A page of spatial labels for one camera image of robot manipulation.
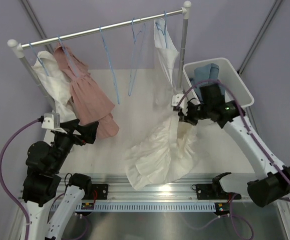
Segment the blue denim skirt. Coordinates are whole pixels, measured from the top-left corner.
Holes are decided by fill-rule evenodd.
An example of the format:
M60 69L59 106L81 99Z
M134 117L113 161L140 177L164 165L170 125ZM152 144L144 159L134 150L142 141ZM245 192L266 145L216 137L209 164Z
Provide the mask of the blue denim skirt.
M210 80L210 79L217 80L218 74L219 74L219 66L217 64L211 63L211 64L207 64L207 65L204 65L201 67L197 67L194 70L194 79L192 81L192 85L195 85L198 82L206 81L206 80ZM210 83L213 84L213 82L203 82L203 83L200 83L196 86L195 93L198 96L198 99L200 101L202 101L200 87L208 85Z

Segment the white ruffled dress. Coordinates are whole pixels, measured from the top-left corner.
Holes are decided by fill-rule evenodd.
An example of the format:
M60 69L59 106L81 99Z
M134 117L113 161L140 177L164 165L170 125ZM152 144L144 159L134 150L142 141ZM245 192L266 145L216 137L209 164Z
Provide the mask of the white ruffled dress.
M163 185L187 175L198 163L194 147L196 126L167 117L137 145L126 150L125 173L136 191L147 185Z

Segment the blue wire hanger of skirt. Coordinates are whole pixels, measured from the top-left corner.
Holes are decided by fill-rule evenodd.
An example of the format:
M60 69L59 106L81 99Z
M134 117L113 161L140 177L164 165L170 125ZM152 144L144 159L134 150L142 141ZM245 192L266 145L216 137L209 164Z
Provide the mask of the blue wire hanger of skirt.
M129 84L128 84L128 96L132 95L134 83L136 80L138 66L142 56L144 36L146 34L146 24L144 23L138 32L134 30L135 19L132 19L131 30L133 36L133 48L131 53L131 62L130 62L130 74L129 74Z

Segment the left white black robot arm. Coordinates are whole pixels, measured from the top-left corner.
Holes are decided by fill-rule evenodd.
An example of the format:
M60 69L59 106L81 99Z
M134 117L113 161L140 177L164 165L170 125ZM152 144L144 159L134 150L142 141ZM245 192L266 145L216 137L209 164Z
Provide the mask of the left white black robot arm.
M82 199L97 199L98 193L90 176L75 173L68 182L64 196L52 217L49 212L56 201L60 169L74 145L93 144L99 123L86 126L79 119L55 125L51 122L54 142L38 141L28 149L27 177L23 184L26 222L23 240L59 240L76 205Z

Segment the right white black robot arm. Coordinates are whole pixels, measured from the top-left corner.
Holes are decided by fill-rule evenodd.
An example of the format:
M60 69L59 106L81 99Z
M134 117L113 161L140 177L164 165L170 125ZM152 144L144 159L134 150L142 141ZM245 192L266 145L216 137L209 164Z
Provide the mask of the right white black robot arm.
M259 207L276 200L290 202L290 166L285 165L266 146L236 98L225 101L220 90L222 86L222 83L210 79L195 84L194 87L200 89L202 103L188 101L183 119L193 125L205 119L217 123L243 152L256 179L233 178L227 173L212 185L213 195L217 198L223 198L229 192L248 195Z

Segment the white skirt on right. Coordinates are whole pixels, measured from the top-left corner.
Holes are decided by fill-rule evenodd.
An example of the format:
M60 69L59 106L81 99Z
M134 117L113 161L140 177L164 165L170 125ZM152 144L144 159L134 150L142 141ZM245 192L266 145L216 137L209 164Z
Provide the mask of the white skirt on right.
M171 37L168 49L156 48L154 44L154 103L159 108L171 105L176 88L174 66L178 56L179 51L174 46Z

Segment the pink dress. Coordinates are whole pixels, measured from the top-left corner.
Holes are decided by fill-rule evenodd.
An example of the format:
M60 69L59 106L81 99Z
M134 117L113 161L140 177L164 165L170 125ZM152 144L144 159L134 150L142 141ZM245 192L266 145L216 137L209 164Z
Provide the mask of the pink dress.
M69 62L60 45L54 50L53 56L59 69L70 79L70 94L80 124L85 126L98 121L97 137L100 139L114 137L119 131L119 126L111 114L115 105L92 79L88 66L80 61L68 46L65 47L77 66L80 77L75 77L69 68Z

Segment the white plastic basket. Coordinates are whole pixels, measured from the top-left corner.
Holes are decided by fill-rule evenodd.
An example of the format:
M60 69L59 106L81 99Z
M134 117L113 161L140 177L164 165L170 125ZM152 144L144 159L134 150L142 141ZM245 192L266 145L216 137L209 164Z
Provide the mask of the white plastic basket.
M219 66L218 79L204 80L192 85L194 70L210 63ZM187 102L200 104L199 120L211 120L221 128L224 128L227 123L237 121L251 127L244 109L254 103L254 98L228 59L222 57L187 63L183 68L183 76ZM202 95L200 101L195 88L204 82L213 82L213 84L200 87Z

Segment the white garment far left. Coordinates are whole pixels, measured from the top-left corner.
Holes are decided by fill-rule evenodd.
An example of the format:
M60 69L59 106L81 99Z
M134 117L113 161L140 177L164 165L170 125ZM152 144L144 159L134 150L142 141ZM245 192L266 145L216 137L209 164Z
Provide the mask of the white garment far left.
M69 90L70 80L59 69L54 56L48 51L38 52L39 58L47 68L49 76L46 76L44 69L36 60L32 69L37 74L47 93L55 102L55 112L60 115L60 122L67 122L76 119L74 107L72 106L71 94Z

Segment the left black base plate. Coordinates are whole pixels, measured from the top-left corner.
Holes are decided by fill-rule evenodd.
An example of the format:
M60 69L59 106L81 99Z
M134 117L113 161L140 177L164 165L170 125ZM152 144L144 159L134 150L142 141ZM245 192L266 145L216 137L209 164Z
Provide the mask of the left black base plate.
M108 196L108 184L91 184L86 188L83 200L106 200Z

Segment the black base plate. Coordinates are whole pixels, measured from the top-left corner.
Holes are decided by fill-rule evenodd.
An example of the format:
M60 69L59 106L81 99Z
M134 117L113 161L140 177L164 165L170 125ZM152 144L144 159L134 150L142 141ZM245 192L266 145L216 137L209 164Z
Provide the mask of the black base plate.
M198 200L230 200L235 193L225 192L219 183L199 183L191 186Z
M91 184L86 188L83 200L106 200L108 196L108 184Z

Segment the aluminium mounting rail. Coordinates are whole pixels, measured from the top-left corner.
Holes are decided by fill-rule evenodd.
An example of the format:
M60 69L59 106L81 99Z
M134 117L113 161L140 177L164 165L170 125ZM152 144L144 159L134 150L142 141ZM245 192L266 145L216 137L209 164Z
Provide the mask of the aluminium mounting rail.
M196 202L195 184L210 183L217 173L191 173L168 184L147 185L134 190L124 175L89 173L92 184L107 184L109 202Z

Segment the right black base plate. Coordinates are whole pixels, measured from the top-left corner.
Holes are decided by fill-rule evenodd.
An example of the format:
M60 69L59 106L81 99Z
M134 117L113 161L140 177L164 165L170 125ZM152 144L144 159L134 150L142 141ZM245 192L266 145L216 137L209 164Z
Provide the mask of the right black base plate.
M199 183L191 186L198 200L230 200L235 193L225 192L219 183Z

